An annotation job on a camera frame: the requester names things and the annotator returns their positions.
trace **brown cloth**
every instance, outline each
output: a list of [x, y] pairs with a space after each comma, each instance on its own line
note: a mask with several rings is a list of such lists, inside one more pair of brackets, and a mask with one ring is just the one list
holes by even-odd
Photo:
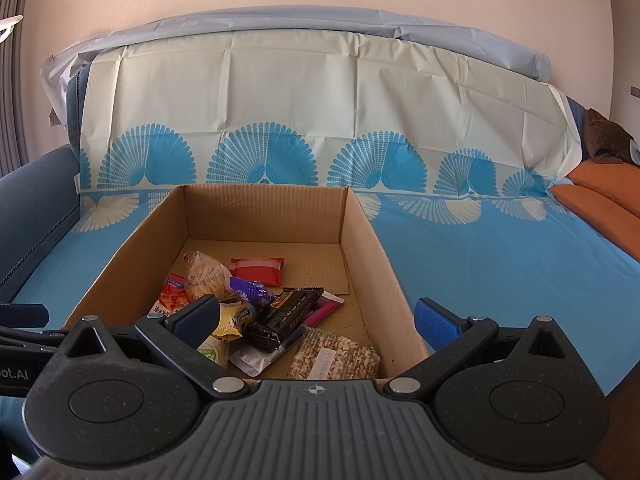
[[594, 160], [585, 160], [567, 176], [577, 186], [599, 193], [640, 219], [640, 168], [638, 166], [596, 164]]
[[553, 186], [551, 193], [565, 208], [640, 262], [640, 218], [582, 186]]
[[632, 137], [619, 124], [609, 121], [593, 108], [584, 115], [584, 144], [598, 164], [621, 164], [631, 159]]

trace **pink wrapper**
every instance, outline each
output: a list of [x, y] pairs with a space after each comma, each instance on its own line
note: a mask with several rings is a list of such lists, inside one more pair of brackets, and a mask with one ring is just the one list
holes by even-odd
[[342, 298], [325, 291], [318, 299], [316, 309], [306, 316], [302, 324], [304, 326], [315, 326], [343, 303], [344, 300]]

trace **cardboard box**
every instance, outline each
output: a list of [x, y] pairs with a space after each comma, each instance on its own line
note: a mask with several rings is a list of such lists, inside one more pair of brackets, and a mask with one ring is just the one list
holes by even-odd
[[[283, 286], [322, 286], [344, 304], [319, 326], [359, 342], [393, 377], [428, 355], [391, 264], [352, 190], [264, 184], [178, 186], [143, 221], [66, 321], [97, 314], [107, 325], [144, 316], [169, 272], [186, 275], [183, 253], [283, 256]], [[286, 377], [289, 349], [258, 378]], [[242, 372], [229, 365], [230, 370]]]

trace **white label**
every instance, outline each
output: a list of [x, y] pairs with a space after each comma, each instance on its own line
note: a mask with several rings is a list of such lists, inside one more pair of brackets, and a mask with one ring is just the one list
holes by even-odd
[[274, 260], [258, 260], [257, 258], [253, 258], [242, 262], [231, 262], [229, 264], [229, 270], [244, 269], [245, 267], [271, 267], [271, 269], [281, 269], [282, 263]]
[[151, 310], [149, 311], [149, 313], [151, 314], [152, 312], [159, 312], [160, 314], [164, 314], [167, 317], [173, 314], [173, 312], [169, 310], [167, 307], [165, 307], [162, 303], [160, 303], [159, 300], [156, 300], [156, 302], [154, 303], [154, 306], [151, 307]]
[[334, 358], [335, 350], [322, 347], [318, 352], [318, 357], [316, 357], [316, 361], [314, 362], [314, 365], [309, 372], [309, 377], [307, 377], [306, 380], [324, 381], [327, 378], [327, 375], [329, 375], [329, 370], [331, 369], [331, 364], [334, 362]]

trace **red snack bar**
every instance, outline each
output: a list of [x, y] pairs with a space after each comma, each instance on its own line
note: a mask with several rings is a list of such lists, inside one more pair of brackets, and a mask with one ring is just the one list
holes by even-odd
[[231, 258], [229, 270], [235, 278], [261, 282], [265, 286], [280, 286], [284, 258]]

